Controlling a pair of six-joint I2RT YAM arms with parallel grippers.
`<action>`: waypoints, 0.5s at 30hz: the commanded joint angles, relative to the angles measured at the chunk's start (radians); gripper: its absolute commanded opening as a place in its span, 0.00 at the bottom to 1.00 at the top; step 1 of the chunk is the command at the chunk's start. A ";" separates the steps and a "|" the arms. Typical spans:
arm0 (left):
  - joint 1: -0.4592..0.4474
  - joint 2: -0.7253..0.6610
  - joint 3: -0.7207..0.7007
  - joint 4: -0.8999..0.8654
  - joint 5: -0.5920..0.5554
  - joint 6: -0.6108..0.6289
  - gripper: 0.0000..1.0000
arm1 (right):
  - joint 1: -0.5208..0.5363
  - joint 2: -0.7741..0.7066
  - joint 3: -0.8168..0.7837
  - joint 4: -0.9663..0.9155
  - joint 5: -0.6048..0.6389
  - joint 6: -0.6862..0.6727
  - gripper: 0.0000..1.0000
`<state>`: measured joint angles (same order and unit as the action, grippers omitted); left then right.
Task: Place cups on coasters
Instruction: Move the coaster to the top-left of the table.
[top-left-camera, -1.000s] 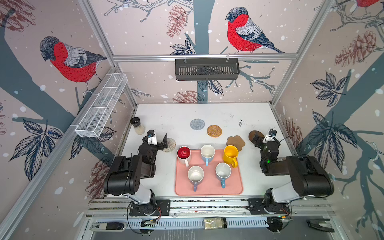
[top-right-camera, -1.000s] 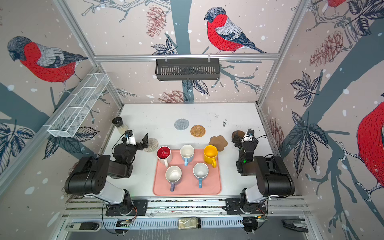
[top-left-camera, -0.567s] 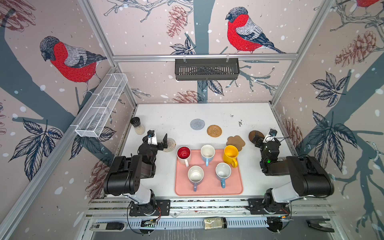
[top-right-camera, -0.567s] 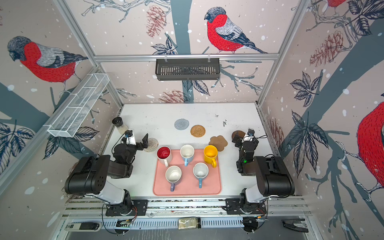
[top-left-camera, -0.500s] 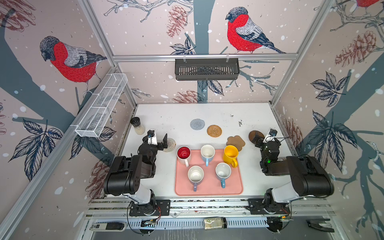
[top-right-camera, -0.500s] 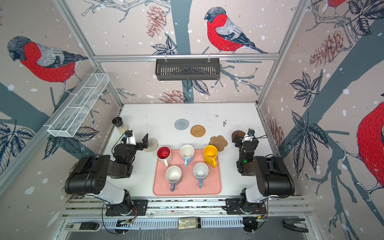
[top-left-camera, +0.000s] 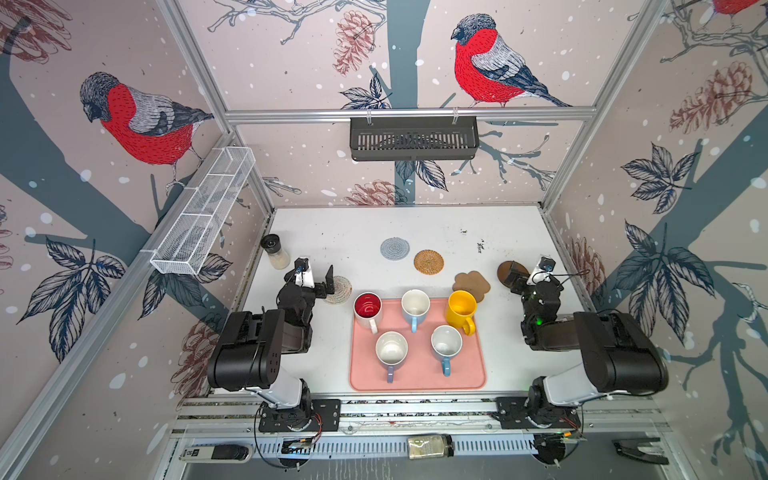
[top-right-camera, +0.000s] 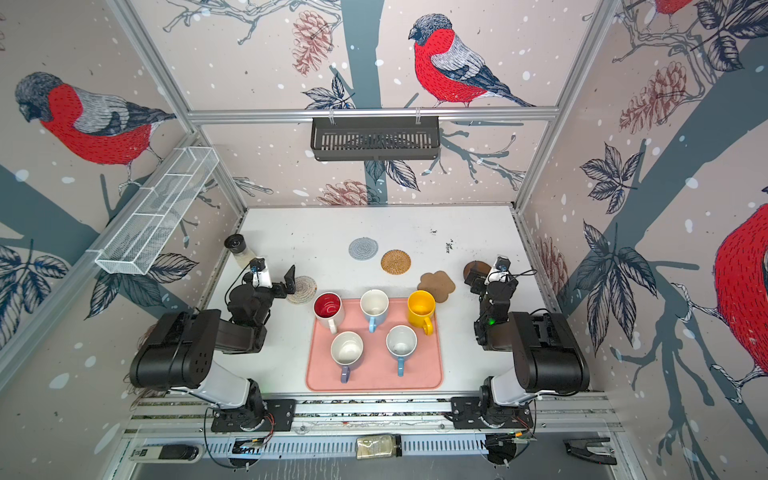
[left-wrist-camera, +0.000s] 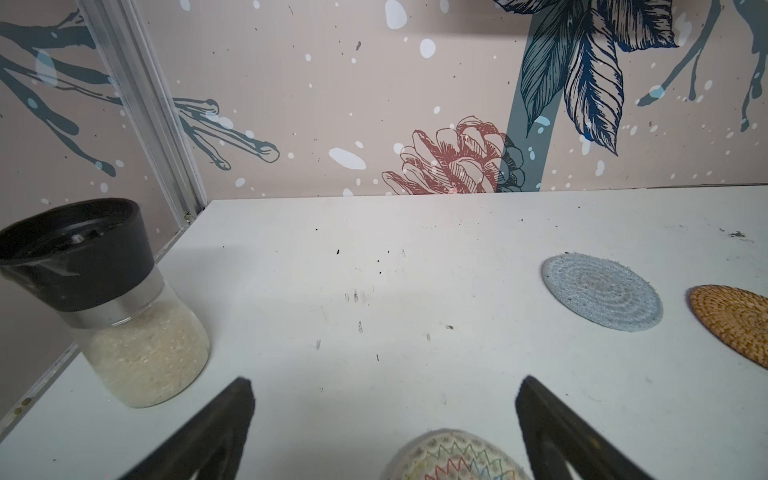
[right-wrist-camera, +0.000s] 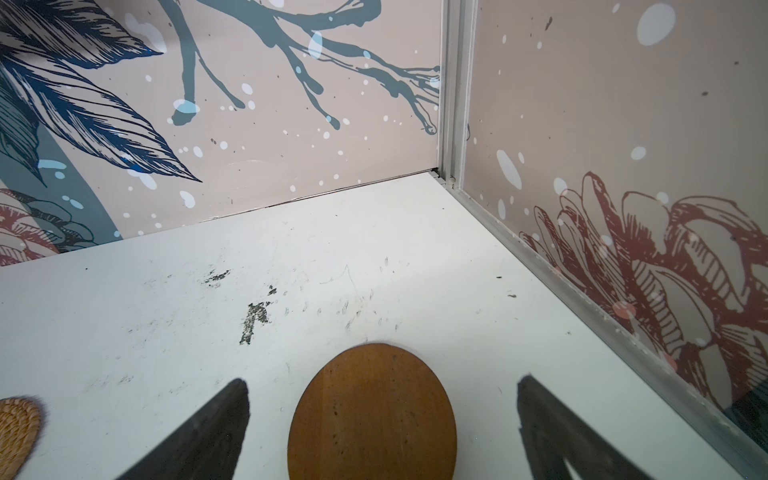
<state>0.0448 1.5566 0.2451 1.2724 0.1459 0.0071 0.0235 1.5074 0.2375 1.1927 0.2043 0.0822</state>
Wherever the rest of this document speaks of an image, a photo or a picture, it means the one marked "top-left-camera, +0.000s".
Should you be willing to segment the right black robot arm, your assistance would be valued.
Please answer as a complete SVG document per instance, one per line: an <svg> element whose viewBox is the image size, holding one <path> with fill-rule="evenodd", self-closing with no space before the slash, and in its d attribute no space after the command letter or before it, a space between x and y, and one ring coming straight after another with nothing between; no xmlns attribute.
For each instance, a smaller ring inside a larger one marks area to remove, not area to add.
<svg viewBox="0 0 768 480"><path fill-rule="evenodd" d="M563 283L552 273L554 266L553 259L543 257L534 272L516 261L505 261L497 269L502 285L521 297L526 345L533 351L577 350L581 355L578 364L533 381L523 404L527 419L545 428L569 419L592 400L614 394L652 396L665 390L665 362L630 314L558 315Z"/></svg>

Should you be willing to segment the brown flower-shaped coaster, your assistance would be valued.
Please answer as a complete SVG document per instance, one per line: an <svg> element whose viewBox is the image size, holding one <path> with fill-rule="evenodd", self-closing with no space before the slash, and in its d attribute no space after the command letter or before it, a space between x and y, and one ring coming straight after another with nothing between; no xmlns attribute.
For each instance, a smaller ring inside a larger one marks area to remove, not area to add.
<svg viewBox="0 0 768 480"><path fill-rule="evenodd" d="M477 303L480 303L490 292L491 285L480 272L470 271L455 276L452 290L466 291L474 297Z"/></svg>

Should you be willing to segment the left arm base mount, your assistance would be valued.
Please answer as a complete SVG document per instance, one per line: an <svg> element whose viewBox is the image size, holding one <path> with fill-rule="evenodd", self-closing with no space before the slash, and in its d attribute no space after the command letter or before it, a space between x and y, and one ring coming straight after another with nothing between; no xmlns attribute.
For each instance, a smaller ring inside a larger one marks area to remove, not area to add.
<svg viewBox="0 0 768 480"><path fill-rule="evenodd" d="M339 399L314 399L285 409L263 402L257 429L260 433L336 432L340 410Z"/></svg>

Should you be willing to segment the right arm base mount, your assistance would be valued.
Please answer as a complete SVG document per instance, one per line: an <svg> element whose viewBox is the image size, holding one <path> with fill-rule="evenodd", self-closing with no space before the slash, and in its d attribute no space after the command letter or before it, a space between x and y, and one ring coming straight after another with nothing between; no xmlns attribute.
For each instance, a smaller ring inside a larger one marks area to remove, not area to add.
<svg viewBox="0 0 768 480"><path fill-rule="evenodd" d="M497 397L496 411L490 416L502 429L578 430L581 420L577 408L557 407L549 404L530 406L529 399L521 396Z"/></svg>

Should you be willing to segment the multicolour woven round coaster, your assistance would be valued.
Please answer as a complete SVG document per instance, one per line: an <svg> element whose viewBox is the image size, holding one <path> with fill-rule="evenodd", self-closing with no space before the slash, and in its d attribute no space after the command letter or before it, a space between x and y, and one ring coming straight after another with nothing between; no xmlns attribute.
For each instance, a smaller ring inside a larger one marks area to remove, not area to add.
<svg viewBox="0 0 768 480"><path fill-rule="evenodd" d="M352 294L353 288L351 282L343 276L335 275L333 277L334 292L328 294L325 302L328 304L343 304Z"/></svg>

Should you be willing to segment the grey woven round coaster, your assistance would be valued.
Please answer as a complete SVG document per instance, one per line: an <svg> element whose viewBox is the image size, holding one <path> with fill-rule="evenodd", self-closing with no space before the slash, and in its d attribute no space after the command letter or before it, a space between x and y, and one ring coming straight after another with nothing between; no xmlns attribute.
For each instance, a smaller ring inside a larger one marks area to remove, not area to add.
<svg viewBox="0 0 768 480"><path fill-rule="evenodd" d="M387 260L398 261L404 259L408 256L409 252L410 244L400 237L387 238L380 245L380 253Z"/></svg>

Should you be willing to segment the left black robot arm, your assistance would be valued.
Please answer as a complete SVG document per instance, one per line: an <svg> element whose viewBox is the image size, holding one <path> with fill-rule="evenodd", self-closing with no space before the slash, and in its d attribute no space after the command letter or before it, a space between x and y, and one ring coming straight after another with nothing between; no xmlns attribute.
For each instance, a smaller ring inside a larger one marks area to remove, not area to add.
<svg viewBox="0 0 768 480"><path fill-rule="evenodd" d="M318 299L335 292L334 270L314 280L310 260L299 257L284 276L276 307L260 313L233 312L227 318L207 367L211 387L230 392L247 390L270 411L286 419L312 417L307 383L285 371L285 354L306 353L312 342L313 308Z"/></svg>

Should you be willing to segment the dark brown round coaster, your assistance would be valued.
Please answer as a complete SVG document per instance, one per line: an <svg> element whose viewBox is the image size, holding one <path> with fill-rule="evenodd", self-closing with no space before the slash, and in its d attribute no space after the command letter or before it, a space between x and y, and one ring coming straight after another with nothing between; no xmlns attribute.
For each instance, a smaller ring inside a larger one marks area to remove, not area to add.
<svg viewBox="0 0 768 480"><path fill-rule="evenodd" d="M511 288L519 279L526 283L529 276L528 269L517 261L504 261L497 268L498 280L507 288Z"/></svg>

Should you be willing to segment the yellow mug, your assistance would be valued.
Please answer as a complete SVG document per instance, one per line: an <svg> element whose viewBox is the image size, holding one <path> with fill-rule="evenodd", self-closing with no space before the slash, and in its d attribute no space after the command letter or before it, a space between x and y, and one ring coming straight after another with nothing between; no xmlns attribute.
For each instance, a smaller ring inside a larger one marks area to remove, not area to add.
<svg viewBox="0 0 768 480"><path fill-rule="evenodd" d="M454 291L448 298L445 310L446 322L465 335L476 333L474 315L477 311L477 301L468 291Z"/></svg>

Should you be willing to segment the white mug light-blue handle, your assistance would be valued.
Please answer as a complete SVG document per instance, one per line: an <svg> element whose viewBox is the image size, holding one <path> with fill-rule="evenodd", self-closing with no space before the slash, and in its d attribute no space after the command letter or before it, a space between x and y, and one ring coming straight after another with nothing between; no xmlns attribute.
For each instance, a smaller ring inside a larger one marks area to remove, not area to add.
<svg viewBox="0 0 768 480"><path fill-rule="evenodd" d="M403 294L401 298L402 316L412 333L416 333L419 325L425 321L430 307L430 297L422 290L411 289Z"/></svg>

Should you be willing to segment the tan cork round coaster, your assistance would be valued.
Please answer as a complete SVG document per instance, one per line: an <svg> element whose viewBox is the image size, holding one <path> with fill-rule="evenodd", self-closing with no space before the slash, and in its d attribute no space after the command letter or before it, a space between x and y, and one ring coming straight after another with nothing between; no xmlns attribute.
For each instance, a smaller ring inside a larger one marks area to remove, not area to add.
<svg viewBox="0 0 768 480"><path fill-rule="evenodd" d="M440 273L445 265L443 256L435 250L419 251L414 257L414 268L425 275Z"/></svg>

